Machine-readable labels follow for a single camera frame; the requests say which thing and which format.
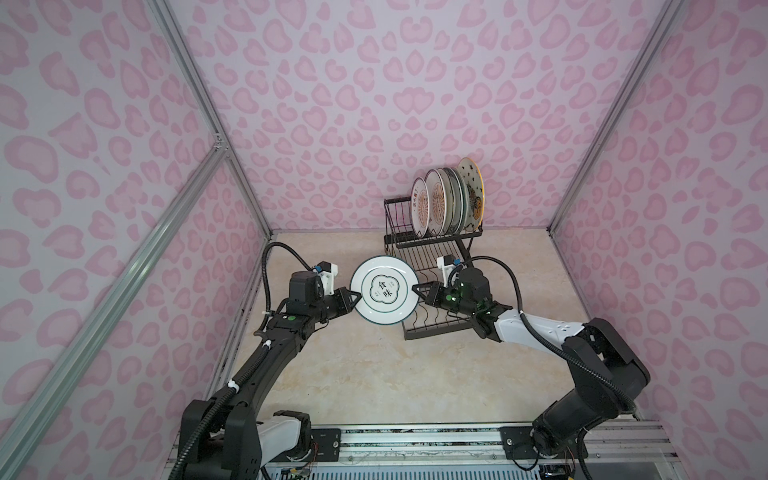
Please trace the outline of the white plate black cloud outline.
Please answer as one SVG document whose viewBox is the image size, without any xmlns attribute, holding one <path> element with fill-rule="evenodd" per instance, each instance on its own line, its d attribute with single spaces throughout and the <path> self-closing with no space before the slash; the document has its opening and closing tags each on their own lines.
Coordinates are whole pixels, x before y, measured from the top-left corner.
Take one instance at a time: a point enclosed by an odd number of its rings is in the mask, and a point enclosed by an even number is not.
<svg viewBox="0 0 768 480">
<path fill-rule="evenodd" d="M 413 268 L 393 256 L 376 256 L 362 262 L 350 282 L 361 298 L 355 309 L 365 320 L 377 325 L 403 322 L 419 302 L 412 287 L 418 283 Z"/>
</svg>

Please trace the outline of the small orange sunburst plate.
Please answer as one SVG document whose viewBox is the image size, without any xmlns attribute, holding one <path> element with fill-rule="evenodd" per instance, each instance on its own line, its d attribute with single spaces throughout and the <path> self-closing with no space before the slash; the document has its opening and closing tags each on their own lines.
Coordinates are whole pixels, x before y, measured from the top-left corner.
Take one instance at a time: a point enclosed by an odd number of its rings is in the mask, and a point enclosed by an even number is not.
<svg viewBox="0 0 768 480">
<path fill-rule="evenodd" d="M 417 238 L 423 238 L 427 232 L 430 216 L 430 199 L 426 182 L 416 178 L 411 190 L 411 221 Z"/>
</svg>

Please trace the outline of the large orange sunburst plate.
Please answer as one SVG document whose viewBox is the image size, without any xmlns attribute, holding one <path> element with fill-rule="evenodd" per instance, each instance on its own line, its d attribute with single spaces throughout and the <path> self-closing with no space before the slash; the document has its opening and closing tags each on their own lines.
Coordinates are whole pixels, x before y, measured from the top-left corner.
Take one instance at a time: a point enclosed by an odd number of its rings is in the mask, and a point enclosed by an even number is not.
<svg viewBox="0 0 768 480">
<path fill-rule="evenodd" d="M 447 220 L 446 187 L 436 169 L 428 171 L 425 181 L 430 201 L 428 229 L 433 236 L 438 236 L 444 232 Z"/>
</svg>

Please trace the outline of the white plate dark green rim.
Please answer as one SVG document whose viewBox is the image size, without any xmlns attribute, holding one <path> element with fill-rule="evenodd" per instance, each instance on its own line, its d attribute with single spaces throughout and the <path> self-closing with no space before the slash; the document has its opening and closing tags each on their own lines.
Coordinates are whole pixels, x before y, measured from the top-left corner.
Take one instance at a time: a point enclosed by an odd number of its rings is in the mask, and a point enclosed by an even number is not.
<svg viewBox="0 0 768 480">
<path fill-rule="evenodd" d="M 461 200 L 460 200 L 460 186 L 458 182 L 458 178 L 452 168 L 446 167 L 446 172 L 450 176 L 451 184 L 453 186 L 453 200 L 454 200 L 454 208 L 453 208 L 453 220 L 451 224 L 451 230 L 449 232 L 450 235 L 456 235 L 459 234 L 460 229 L 460 220 L 461 220 Z"/>
</svg>

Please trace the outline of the mint green flower plate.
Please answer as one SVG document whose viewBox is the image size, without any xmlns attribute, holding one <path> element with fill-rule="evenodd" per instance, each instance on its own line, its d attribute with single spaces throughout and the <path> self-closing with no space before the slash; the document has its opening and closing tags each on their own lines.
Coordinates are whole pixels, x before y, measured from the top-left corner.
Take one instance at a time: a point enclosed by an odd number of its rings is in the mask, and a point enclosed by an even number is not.
<svg viewBox="0 0 768 480">
<path fill-rule="evenodd" d="M 467 184 L 465 182 L 464 177 L 462 176 L 461 172 L 458 168 L 454 168 L 454 172 L 458 178 L 459 186 L 460 186 L 460 200 L 461 200 L 461 220 L 460 220 L 460 233 L 464 233 L 467 228 L 467 221 L 470 217 L 470 196 Z"/>
</svg>

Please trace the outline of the white star cat plate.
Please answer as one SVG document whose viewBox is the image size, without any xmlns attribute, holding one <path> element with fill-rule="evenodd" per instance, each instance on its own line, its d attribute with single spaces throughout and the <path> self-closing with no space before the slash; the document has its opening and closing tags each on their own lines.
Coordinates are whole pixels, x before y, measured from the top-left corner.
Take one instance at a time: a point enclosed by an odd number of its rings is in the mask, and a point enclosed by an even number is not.
<svg viewBox="0 0 768 480">
<path fill-rule="evenodd" d="M 466 229 L 476 231 L 481 225 L 485 209 L 485 187 L 482 174 L 477 164 L 470 158 L 463 158 L 458 167 L 469 195 L 468 218 Z"/>
</svg>

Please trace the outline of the cream plum blossom plate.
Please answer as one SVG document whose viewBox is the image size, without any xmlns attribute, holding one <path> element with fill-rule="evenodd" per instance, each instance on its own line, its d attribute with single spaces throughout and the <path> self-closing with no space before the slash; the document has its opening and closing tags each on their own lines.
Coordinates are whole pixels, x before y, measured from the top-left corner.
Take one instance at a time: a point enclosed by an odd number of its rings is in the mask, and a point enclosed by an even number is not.
<svg viewBox="0 0 768 480">
<path fill-rule="evenodd" d="M 450 176 L 446 172 L 444 168 L 439 168 L 438 173 L 441 176 L 442 184 L 443 184 L 443 191 L 444 191 L 444 211 L 445 211 L 445 220 L 443 221 L 442 225 L 442 233 L 448 234 L 451 230 L 451 224 L 453 220 L 453 208 L 454 208 L 454 200 L 453 200 L 453 186 L 451 184 Z"/>
</svg>

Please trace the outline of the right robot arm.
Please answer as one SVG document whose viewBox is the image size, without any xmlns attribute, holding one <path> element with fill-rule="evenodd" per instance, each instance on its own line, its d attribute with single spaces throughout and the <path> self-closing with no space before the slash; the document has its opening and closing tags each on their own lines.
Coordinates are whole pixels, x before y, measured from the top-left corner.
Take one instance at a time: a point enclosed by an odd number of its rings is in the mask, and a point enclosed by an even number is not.
<svg viewBox="0 0 768 480">
<path fill-rule="evenodd" d="M 482 339 L 537 348 L 563 360 L 573 388 L 552 403 L 533 422 L 529 448 L 553 458 L 587 431 L 636 411 L 635 399 L 651 381 L 644 363 L 606 320 L 559 322 L 529 315 L 512 271 L 515 303 L 494 299 L 490 282 L 477 268 L 451 273 L 446 281 L 416 284 L 412 290 L 426 304 L 466 317 Z"/>
</svg>

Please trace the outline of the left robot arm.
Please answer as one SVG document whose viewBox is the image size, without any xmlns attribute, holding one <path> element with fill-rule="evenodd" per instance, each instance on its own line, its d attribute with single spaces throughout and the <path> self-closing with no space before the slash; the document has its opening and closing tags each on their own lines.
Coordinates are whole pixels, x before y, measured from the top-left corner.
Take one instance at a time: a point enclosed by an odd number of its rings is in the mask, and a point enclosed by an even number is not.
<svg viewBox="0 0 768 480">
<path fill-rule="evenodd" d="M 243 366 L 207 400 L 194 400 L 181 420 L 172 479 L 259 479 L 265 466 L 287 454 L 311 454 L 311 420 L 283 410 L 260 421 L 261 407 L 286 366 L 319 325 L 351 313 L 361 295 L 346 287 L 328 292 L 318 270 L 292 274 L 289 293 L 266 315 L 260 344 Z"/>
</svg>

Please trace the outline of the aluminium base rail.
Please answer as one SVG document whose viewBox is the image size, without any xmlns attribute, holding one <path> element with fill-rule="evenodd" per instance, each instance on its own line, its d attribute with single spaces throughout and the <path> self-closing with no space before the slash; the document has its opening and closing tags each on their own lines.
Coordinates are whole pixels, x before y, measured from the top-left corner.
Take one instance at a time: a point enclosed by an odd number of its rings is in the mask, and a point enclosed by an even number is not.
<svg viewBox="0 0 768 480">
<path fill-rule="evenodd" d="M 622 416 L 576 447 L 539 458 L 524 423 L 319 425 L 314 450 L 250 472 L 253 479 L 684 479 L 657 422 Z"/>
</svg>

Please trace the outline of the aluminium frame diagonal strut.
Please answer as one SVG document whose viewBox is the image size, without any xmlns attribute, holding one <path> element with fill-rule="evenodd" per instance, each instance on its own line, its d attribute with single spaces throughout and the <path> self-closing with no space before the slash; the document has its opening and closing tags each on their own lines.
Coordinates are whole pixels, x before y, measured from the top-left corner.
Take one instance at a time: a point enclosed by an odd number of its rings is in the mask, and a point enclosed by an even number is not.
<svg viewBox="0 0 768 480">
<path fill-rule="evenodd" d="M 228 155 L 228 146 L 211 149 L 20 410 L 1 441 L 3 479 L 19 476 Z"/>
</svg>

